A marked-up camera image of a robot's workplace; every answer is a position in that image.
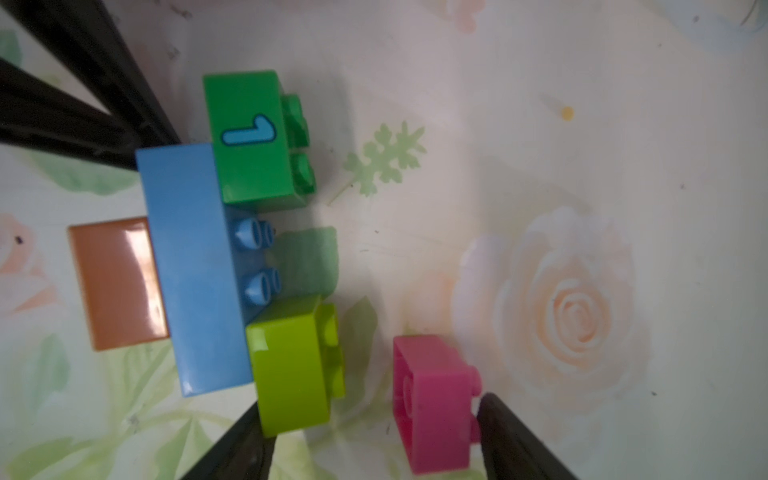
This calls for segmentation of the blue long lego brick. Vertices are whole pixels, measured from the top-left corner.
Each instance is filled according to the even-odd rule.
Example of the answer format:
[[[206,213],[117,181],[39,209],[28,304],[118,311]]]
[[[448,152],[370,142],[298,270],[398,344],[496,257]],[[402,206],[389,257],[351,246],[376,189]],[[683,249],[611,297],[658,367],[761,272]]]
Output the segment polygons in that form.
[[[246,327],[282,290],[272,225],[223,202],[209,144],[135,157],[183,396],[252,383]]]

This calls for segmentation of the brown lego brick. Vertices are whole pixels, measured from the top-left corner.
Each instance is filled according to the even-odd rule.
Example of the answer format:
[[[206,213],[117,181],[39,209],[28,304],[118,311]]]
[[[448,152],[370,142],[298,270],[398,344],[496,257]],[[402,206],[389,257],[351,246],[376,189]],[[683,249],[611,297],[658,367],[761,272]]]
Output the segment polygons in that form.
[[[170,337],[148,220],[67,229],[92,348],[107,351]]]

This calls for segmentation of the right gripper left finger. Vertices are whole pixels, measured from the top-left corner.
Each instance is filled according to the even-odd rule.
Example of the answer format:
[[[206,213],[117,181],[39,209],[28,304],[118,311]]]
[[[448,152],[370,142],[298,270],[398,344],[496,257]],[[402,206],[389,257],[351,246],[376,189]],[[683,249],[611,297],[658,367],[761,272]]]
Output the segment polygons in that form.
[[[276,440],[264,435],[254,403],[182,479],[267,480]]]

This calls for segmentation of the lime green lego brick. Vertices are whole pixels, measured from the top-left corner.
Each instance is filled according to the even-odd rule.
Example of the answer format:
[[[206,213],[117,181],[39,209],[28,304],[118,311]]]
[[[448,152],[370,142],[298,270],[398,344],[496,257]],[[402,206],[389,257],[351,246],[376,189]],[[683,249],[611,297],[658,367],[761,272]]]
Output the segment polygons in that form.
[[[329,421],[346,394],[336,306],[320,295],[279,299],[246,327],[263,435]]]

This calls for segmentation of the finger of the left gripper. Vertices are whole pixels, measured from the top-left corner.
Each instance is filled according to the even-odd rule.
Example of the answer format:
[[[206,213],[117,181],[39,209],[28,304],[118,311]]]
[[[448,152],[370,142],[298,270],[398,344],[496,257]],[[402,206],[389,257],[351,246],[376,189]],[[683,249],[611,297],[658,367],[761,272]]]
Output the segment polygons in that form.
[[[95,107],[1,63],[4,144],[134,170],[142,148],[180,139],[100,1],[4,1],[10,14],[101,102]]]

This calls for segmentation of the pink lego brick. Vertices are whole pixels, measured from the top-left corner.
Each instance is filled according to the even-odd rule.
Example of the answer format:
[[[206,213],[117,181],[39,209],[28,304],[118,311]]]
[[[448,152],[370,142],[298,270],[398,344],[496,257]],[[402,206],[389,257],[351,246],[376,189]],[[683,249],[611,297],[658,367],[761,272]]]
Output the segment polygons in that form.
[[[393,416],[415,475],[463,470],[480,441],[479,371],[437,335],[393,339]]]

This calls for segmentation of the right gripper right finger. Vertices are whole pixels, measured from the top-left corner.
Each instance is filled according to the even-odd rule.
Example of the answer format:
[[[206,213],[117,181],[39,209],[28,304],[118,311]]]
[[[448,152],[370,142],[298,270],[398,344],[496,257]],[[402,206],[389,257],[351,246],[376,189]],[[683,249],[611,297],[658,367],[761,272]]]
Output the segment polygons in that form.
[[[482,396],[477,420],[488,480],[577,479],[494,393]]]

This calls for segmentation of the dark green lego brick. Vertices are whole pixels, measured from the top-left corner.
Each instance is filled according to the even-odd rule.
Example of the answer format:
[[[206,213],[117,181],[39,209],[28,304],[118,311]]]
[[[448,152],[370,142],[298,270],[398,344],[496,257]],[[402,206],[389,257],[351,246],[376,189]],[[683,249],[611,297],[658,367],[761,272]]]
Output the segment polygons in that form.
[[[304,208],[316,191],[301,100],[273,70],[203,77],[224,203],[266,213]]]

